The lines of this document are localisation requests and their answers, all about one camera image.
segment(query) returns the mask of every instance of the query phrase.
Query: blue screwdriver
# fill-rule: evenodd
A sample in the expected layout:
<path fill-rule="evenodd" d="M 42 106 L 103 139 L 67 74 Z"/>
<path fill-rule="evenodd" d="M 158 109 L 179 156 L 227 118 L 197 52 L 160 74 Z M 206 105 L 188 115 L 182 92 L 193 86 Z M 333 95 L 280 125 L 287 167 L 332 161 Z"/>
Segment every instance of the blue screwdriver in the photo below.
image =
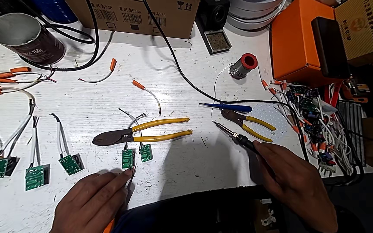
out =
<path fill-rule="evenodd" d="M 232 104 L 199 104 L 199 105 L 204 105 L 207 107 L 214 107 L 214 108 L 220 108 L 220 109 L 229 109 L 237 112 L 251 112 L 252 108 L 250 106 L 245 106 L 245 105 L 232 105 Z"/>

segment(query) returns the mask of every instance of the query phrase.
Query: brown tin can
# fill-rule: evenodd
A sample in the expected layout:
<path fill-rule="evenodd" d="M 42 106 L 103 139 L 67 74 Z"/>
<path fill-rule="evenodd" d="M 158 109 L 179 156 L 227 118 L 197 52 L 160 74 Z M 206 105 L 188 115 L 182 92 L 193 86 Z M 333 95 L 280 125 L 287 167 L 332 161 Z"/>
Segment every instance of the brown tin can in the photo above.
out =
<path fill-rule="evenodd" d="M 24 13 L 0 16 L 0 44 L 43 66 L 60 61 L 65 54 L 64 45 L 36 18 Z"/>

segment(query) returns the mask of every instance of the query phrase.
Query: white table surface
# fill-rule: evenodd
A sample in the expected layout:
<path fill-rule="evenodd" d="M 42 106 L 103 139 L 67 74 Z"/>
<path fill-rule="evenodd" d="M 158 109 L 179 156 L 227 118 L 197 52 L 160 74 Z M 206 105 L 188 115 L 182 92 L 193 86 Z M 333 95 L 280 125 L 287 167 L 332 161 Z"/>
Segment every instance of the white table surface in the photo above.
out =
<path fill-rule="evenodd" d="M 251 36 L 237 35 L 228 29 L 225 32 L 232 44 L 231 50 L 212 56 L 196 25 L 188 40 L 192 43 L 191 50 L 190 44 L 183 39 L 169 39 L 189 80 L 213 95 L 214 81 L 220 71 L 242 54 L 250 52 L 257 56 L 262 78 L 269 82 L 272 71 L 268 31 L 252 33 Z M 90 58 L 93 45 L 79 44 L 55 35 L 68 48 L 65 58 L 57 64 L 59 67 L 76 66 L 74 59 L 81 65 Z M 109 31 L 100 30 L 100 50 L 106 45 L 109 35 Z M 108 73 L 112 58 L 117 60 L 117 67 L 105 81 L 93 84 L 77 80 L 100 79 Z M 20 66 L 28 65 L 0 45 L 0 70 Z M 21 77 L 22 80 L 33 78 Z M 152 143 L 153 160 L 144 163 L 140 162 L 139 144 L 129 143 L 130 148 L 136 148 L 138 161 L 129 208 L 194 192 L 255 184 L 250 178 L 246 151 L 235 145 L 211 120 L 254 138 L 225 120 L 216 109 L 211 119 L 211 108 L 198 105 L 212 101 L 196 92 L 180 76 L 162 37 L 115 32 L 106 53 L 95 65 L 82 71 L 56 72 L 53 79 L 58 83 L 43 82 L 28 89 L 38 106 L 34 115 L 41 116 L 38 125 L 40 150 L 42 164 L 51 164 L 50 183 L 25 191 L 24 173 L 31 150 L 27 142 L 32 128 L 28 124 L 13 152 L 13 156 L 21 158 L 13 175 L 0 179 L 1 233 L 47 232 L 56 205 L 79 179 L 101 170 L 121 170 L 123 144 L 100 147 L 91 143 L 93 137 L 101 132 L 127 127 L 131 119 L 118 108 L 133 116 L 148 112 L 148 117 L 140 123 L 153 119 L 190 118 L 187 123 L 144 130 L 143 135 L 194 130 L 193 135 L 178 140 Z M 162 116 L 158 116 L 155 99 L 132 85 L 134 79 L 155 93 L 162 105 Z M 262 87 L 256 69 L 240 81 L 232 79 L 225 70 L 217 81 L 216 90 L 217 97 L 223 100 L 272 98 Z M 24 94 L 0 95 L 0 136 L 3 140 L 13 133 L 27 112 L 28 100 Z M 62 121 L 70 152 L 80 154 L 86 167 L 83 171 L 69 176 L 58 162 L 56 122 L 50 113 L 55 113 Z M 288 125 L 283 137 L 275 143 L 303 157 L 297 135 Z M 317 161 L 312 157 L 310 160 L 317 166 Z M 368 167 L 366 171 L 373 171 L 373 168 Z M 341 175 L 339 168 L 336 175 Z"/>

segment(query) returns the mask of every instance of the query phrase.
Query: yellow handle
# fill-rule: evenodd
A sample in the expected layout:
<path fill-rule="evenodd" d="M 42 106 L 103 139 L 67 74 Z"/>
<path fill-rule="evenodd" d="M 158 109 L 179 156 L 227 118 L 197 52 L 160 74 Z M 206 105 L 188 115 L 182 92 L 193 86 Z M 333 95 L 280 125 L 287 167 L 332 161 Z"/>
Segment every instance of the yellow handle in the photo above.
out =
<path fill-rule="evenodd" d="M 192 130 L 186 130 L 186 131 L 182 131 L 182 132 L 179 132 L 179 133 L 167 134 L 167 135 L 162 135 L 162 136 L 134 137 L 133 141 L 136 141 L 136 142 L 163 141 L 163 140 L 179 138 L 179 137 L 182 137 L 182 136 L 185 136 L 185 135 L 190 135 L 192 133 L 193 133 Z"/>
<path fill-rule="evenodd" d="M 246 120 L 248 121 L 251 121 L 251 122 L 254 122 L 254 123 L 257 123 L 257 124 L 260 124 L 266 128 L 268 128 L 269 130 L 276 130 L 276 127 L 270 125 L 269 123 L 265 122 L 265 121 L 262 121 L 260 119 L 257 119 L 257 118 L 254 118 L 252 116 L 246 116 L 245 118 Z"/>
<path fill-rule="evenodd" d="M 245 124 L 242 124 L 242 129 L 245 130 L 247 133 L 253 135 L 254 137 L 260 139 L 260 140 L 263 140 L 263 141 L 266 141 L 266 142 L 273 142 L 271 139 L 268 139 L 256 132 L 254 132 L 254 130 L 248 128 L 248 126 L 246 126 Z"/>
<path fill-rule="evenodd" d="M 185 118 L 175 118 L 175 119 L 163 119 L 163 120 L 156 120 L 150 121 L 132 128 L 132 132 L 137 132 L 139 130 L 148 129 L 150 127 L 158 126 L 158 125 L 165 125 L 165 124 L 172 124 L 172 123 L 181 123 L 189 121 L 188 117 Z"/>

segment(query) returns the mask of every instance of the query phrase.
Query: cylindrical tin can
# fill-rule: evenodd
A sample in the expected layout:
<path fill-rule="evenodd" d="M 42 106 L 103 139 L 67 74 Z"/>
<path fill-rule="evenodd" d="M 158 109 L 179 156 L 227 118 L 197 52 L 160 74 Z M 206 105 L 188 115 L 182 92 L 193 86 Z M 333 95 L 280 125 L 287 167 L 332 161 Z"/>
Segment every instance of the cylindrical tin can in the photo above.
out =
<path fill-rule="evenodd" d="M 64 0 L 32 0 L 40 11 L 51 21 L 71 24 L 78 19 Z"/>
<path fill-rule="evenodd" d="M 39 65 L 60 61 L 64 45 L 34 17 L 24 13 L 0 16 L 0 44 Z"/>
<path fill-rule="evenodd" d="M 234 65 L 230 66 L 230 75 L 235 79 L 242 79 L 256 67 L 256 57 L 253 54 L 243 54 Z"/>

